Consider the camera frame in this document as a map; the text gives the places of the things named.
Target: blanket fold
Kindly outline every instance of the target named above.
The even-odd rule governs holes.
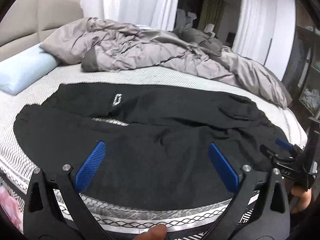
[[[175,34],[142,30],[133,24],[83,18],[51,34],[40,47],[65,64],[82,62],[85,72],[163,66],[245,89],[286,108],[292,101],[279,80],[264,66],[241,57],[217,39],[210,50]]]

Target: beige upholstered headboard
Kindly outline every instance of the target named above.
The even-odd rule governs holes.
[[[83,18],[80,0],[16,0],[0,22],[0,61],[44,41]]]

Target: black garment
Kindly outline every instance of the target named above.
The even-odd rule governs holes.
[[[92,120],[99,117],[129,125]],[[60,85],[41,106],[22,109],[14,132],[46,172],[66,163],[77,171],[104,141],[106,157],[85,194],[151,210],[196,208],[232,197],[208,158],[211,142],[227,159],[262,171],[270,162],[259,152],[261,144],[287,157],[275,147],[277,138],[286,140],[283,131],[248,98],[171,86]]]

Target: printed logo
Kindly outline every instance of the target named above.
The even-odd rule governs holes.
[[[122,94],[116,94],[115,100],[113,100],[112,106],[119,105],[119,103],[121,102],[121,97],[122,97]]]

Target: pillow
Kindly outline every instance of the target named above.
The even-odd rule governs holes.
[[[0,62],[0,90],[17,95],[58,66],[39,44]]]
[[[199,46],[206,48],[210,51],[204,51],[206,54],[213,54],[220,57],[222,51],[222,42],[217,38],[212,38],[208,34],[196,30],[194,28],[184,30],[182,33],[178,34],[179,38],[192,43],[195,42]]]

